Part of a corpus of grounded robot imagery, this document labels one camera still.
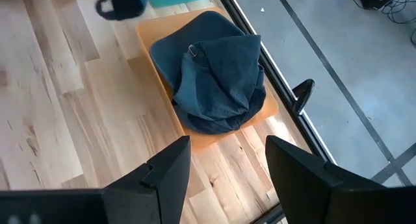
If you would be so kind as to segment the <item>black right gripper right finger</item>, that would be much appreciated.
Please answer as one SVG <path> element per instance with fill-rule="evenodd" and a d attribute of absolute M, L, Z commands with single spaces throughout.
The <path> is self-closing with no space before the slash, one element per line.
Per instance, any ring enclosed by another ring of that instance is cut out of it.
<path fill-rule="evenodd" d="M 385 187 L 278 138 L 267 136 L 266 161 L 289 223 L 381 223 Z"/>

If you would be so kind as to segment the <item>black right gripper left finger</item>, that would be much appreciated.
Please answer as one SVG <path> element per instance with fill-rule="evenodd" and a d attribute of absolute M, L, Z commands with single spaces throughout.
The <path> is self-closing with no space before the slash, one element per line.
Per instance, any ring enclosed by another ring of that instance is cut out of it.
<path fill-rule="evenodd" d="M 108 222 L 179 223 L 189 175 L 190 137 L 182 136 L 104 189 Z"/>

